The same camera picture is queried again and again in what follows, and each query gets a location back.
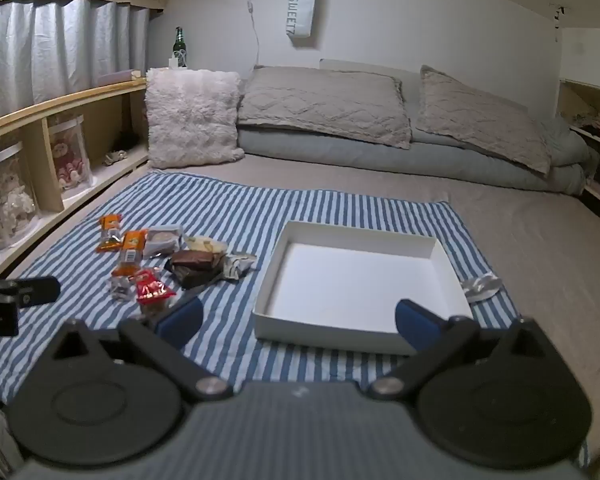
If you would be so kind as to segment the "red rice cracker packet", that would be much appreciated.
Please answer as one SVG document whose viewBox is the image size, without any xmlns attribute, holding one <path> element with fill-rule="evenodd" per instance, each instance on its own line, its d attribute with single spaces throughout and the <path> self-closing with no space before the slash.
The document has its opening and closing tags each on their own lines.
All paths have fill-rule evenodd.
<svg viewBox="0 0 600 480">
<path fill-rule="evenodd" d="M 153 270 L 139 270 L 134 275 L 137 302 L 145 308 L 164 307 L 175 292 L 158 278 Z"/>
</svg>

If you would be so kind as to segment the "brown cake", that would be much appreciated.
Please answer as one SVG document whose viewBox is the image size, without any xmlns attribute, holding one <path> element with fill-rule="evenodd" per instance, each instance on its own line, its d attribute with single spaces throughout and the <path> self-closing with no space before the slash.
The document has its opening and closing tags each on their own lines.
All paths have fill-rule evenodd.
<svg viewBox="0 0 600 480">
<path fill-rule="evenodd" d="M 208 286 L 221 277 L 226 252 L 179 250 L 168 259 L 168 271 L 182 289 Z"/>
</svg>

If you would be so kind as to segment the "orange snack packet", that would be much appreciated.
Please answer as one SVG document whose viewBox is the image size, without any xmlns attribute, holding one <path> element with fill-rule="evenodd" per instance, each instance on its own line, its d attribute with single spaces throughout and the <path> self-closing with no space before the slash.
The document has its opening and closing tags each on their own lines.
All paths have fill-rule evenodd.
<svg viewBox="0 0 600 480">
<path fill-rule="evenodd" d="M 118 252 L 122 247 L 121 214 L 105 214 L 99 218 L 100 237 L 96 252 Z"/>
<path fill-rule="evenodd" d="M 143 252 L 146 245 L 146 230 L 129 231 L 125 233 L 122 240 L 120 255 L 117 265 L 112 270 L 114 278 L 126 276 L 130 278 L 138 270 L 143 260 Z"/>
</svg>

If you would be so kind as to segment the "clear round pastry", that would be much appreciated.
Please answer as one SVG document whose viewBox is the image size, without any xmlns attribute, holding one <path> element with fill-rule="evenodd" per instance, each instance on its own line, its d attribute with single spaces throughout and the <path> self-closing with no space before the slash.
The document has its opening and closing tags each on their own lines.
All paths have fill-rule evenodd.
<svg viewBox="0 0 600 480">
<path fill-rule="evenodd" d="M 143 257 L 159 258 L 178 252 L 181 249 L 182 237 L 181 226 L 152 226 L 146 232 Z"/>
</svg>

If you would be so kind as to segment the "yellow patterned white packet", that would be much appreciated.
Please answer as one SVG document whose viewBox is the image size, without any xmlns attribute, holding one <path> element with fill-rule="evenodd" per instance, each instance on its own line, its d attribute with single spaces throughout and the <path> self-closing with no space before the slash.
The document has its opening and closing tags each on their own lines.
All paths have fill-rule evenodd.
<svg viewBox="0 0 600 480">
<path fill-rule="evenodd" d="M 210 254 L 215 255 L 225 255 L 227 253 L 226 243 L 208 236 L 186 236 L 184 243 L 188 250 L 193 250 L 194 252 L 210 252 Z"/>
</svg>

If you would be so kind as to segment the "green white snack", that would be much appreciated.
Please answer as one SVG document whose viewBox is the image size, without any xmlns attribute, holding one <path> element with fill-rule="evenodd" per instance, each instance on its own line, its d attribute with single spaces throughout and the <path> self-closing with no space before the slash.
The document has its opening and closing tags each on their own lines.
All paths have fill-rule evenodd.
<svg viewBox="0 0 600 480">
<path fill-rule="evenodd" d="M 230 282 L 240 281 L 250 272 L 257 261 L 256 255 L 244 252 L 225 255 L 222 263 L 222 279 Z"/>
</svg>

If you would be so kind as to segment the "white cardboard box tray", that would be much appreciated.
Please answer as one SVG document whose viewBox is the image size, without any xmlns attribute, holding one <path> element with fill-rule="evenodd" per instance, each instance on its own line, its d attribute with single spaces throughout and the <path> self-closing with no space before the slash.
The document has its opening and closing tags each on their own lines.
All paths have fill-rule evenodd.
<svg viewBox="0 0 600 480">
<path fill-rule="evenodd" d="M 252 309 L 260 340 L 408 356 L 403 300 L 446 320 L 471 315 L 448 253 L 431 236 L 287 222 Z"/>
</svg>

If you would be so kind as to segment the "wooden bedside shelf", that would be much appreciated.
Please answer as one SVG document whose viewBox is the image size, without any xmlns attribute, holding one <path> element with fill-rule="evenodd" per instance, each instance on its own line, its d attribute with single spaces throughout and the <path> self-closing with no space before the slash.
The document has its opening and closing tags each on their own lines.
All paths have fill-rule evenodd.
<svg viewBox="0 0 600 480">
<path fill-rule="evenodd" d="M 0 276 L 38 240 L 148 159 L 146 80 L 67 94 L 0 117 Z"/>
</svg>

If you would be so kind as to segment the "grey window curtain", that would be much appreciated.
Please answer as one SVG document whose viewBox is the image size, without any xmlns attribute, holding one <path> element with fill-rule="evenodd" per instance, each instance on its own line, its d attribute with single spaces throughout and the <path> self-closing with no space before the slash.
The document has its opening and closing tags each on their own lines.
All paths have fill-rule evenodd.
<svg viewBox="0 0 600 480">
<path fill-rule="evenodd" d="M 0 117 L 144 70 L 149 17 L 100 0 L 0 2 Z"/>
</svg>

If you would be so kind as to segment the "right beige quilted pillow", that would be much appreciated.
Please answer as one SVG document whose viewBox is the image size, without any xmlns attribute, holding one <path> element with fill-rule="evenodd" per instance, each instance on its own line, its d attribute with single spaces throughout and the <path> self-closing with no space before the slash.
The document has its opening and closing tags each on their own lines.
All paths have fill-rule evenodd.
<svg viewBox="0 0 600 480">
<path fill-rule="evenodd" d="M 550 152 L 540 125 L 519 106 L 424 65 L 417 127 L 545 176 Z"/>
</svg>

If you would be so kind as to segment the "grey folded duvet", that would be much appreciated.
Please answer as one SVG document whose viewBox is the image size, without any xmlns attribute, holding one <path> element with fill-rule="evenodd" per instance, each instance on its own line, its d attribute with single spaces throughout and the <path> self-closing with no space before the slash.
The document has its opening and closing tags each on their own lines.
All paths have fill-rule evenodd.
<svg viewBox="0 0 600 480">
<path fill-rule="evenodd" d="M 545 176 L 474 150 L 447 136 L 412 130 L 411 147 L 370 143 L 326 133 L 284 127 L 238 125 L 238 141 L 247 154 L 329 166 L 414 174 L 523 191 L 579 195 L 600 163 L 600 154 L 560 119 L 543 125 L 550 154 Z"/>
</svg>

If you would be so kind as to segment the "fluffy white cushion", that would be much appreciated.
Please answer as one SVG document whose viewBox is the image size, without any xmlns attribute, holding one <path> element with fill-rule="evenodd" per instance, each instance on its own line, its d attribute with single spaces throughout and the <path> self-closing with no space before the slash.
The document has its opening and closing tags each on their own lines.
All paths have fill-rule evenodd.
<svg viewBox="0 0 600 480">
<path fill-rule="evenodd" d="M 238 73 L 152 68 L 146 80 L 151 166 L 219 165 L 245 156 L 238 145 Z"/>
</svg>

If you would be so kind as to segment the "green glass bottle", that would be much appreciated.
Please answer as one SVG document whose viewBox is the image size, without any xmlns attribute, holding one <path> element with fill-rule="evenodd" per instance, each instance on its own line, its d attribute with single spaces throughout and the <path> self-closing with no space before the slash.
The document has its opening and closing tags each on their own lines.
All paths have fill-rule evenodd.
<svg viewBox="0 0 600 480">
<path fill-rule="evenodd" d="M 181 26 L 175 27 L 175 40 L 172 47 L 172 53 L 176 59 L 178 67 L 187 66 L 187 47 L 184 40 L 184 32 Z"/>
</svg>

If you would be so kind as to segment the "right wooden shelf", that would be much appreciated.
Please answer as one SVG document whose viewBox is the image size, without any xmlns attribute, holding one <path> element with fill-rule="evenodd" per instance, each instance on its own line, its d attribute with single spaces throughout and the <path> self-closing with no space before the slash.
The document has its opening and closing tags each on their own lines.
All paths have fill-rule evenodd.
<svg viewBox="0 0 600 480">
<path fill-rule="evenodd" d="M 600 217 L 600 28 L 562 30 L 556 115 L 593 150 L 581 200 Z"/>
</svg>

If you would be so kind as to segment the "white hanging tote bag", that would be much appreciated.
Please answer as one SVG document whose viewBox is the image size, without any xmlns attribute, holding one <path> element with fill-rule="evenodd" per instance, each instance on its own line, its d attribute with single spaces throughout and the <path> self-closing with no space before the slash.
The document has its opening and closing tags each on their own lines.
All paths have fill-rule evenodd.
<svg viewBox="0 0 600 480">
<path fill-rule="evenodd" d="M 285 29 L 292 40 L 310 38 L 312 35 L 316 0 L 287 0 Z"/>
</svg>

